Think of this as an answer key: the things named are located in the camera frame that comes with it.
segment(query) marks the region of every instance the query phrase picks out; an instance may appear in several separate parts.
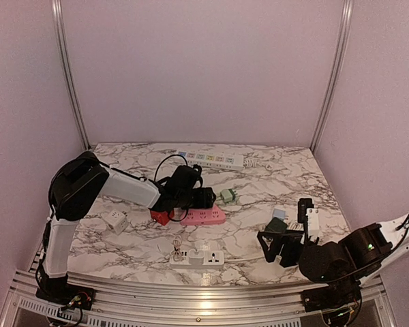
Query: power strip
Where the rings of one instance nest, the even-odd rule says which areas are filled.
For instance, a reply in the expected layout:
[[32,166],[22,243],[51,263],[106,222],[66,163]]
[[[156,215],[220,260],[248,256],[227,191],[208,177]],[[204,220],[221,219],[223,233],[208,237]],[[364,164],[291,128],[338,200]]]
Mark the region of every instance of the power strip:
[[120,233],[129,225],[125,214],[116,210],[112,210],[106,216],[102,217],[102,219],[108,225],[108,228],[116,235],[120,235]]
[[226,221],[226,214],[215,204],[209,209],[190,209],[186,218],[180,224],[189,225],[217,225]]
[[[188,163],[198,164],[202,167],[223,168],[229,170],[242,170],[244,168],[243,155],[184,150],[177,150],[177,154],[186,158]],[[175,161],[183,163],[183,160],[179,157],[175,157]]]
[[175,261],[170,256],[170,267],[174,269],[221,269],[224,266],[223,251],[189,250],[181,251],[183,260]]

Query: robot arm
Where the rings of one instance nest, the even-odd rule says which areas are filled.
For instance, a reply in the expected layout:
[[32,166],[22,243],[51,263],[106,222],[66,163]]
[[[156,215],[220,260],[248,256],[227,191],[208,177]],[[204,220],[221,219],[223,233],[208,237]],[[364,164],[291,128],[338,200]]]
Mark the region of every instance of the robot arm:
[[[202,181],[200,174],[200,166],[179,166],[162,185],[110,168],[91,152],[84,152],[65,164],[53,178],[48,192],[51,215],[43,237],[45,256],[36,272],[37,296],[65,304],[82,292],[82,287],[76,289],[67,284],[67,259],[78,222],[98,195],[127,200],[157,212],[170,212],[177,207],[209,208],[215,199],[211,189],[193,190],[196,182]],[[92,290],[83,292],[91,294]]]
[[[301,293],[307,312],[336,309],[360,300],[361,286],[409,251],[409,213],[391,221],[359,228],[338,243],[319,245],[317,212],[312,199],[300,199],[298,222],[303,224],[304,232],[258,233],[268,262],[280,255],[281,266],[298,264],[301,273],[310,281],[328,284]],[[338,310],[332,312],[336,316],[341,313]]]

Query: white cable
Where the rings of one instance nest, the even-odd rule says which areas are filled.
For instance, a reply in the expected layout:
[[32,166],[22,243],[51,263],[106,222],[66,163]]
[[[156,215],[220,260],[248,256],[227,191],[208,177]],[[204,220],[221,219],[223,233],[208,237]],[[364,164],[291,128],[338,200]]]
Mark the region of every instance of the white cable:
[[259,259],[264,259],[264,255],[260,254],[260,255],[257,255],[256,257],[252,257],[252,258],[226,259],[225,262],[228,263],[228,264],[231,264],[231,263],[235,263],[235,262],[254,261],[254,260],[259,260]]
[[175,249],[171,252],[172,258],[174,259],[174,261],[182,261],[183,256],[180,251],[180,246],[182,245],[182,236],[176,235],[175,239],[172,240],[172,245],[173,247],[175,247]]
[[258,165],[258,160],[256,159],[244,159],[244,167],[245,168],[256,168],[256,166]]
[[288,224],[288,229],[289,230],[303,230],[303,224],[293,221],[292,223]]

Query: white power adapter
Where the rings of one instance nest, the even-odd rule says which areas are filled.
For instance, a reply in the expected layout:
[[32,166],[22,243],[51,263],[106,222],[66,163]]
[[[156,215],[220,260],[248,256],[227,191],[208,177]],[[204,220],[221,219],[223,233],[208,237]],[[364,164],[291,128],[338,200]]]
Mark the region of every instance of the white power adapter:
[[103,218],[108,228],[115,232],[116,235],[119,235],[128,225],[127,219],[125,218],[124,213],[119,211],[112,210],[110,213]]

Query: red object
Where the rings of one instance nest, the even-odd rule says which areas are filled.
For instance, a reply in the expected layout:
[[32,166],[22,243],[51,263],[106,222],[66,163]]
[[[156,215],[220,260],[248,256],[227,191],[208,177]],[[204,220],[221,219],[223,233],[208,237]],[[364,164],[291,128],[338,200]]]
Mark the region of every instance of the red object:
[[156,211],[150,211],[150,216],[153,220],[156,220],[158,223],[165,226],[170,221],[170,218],[175,216],[175,211],[171,210],[169,217],[168,213],[157,213]]

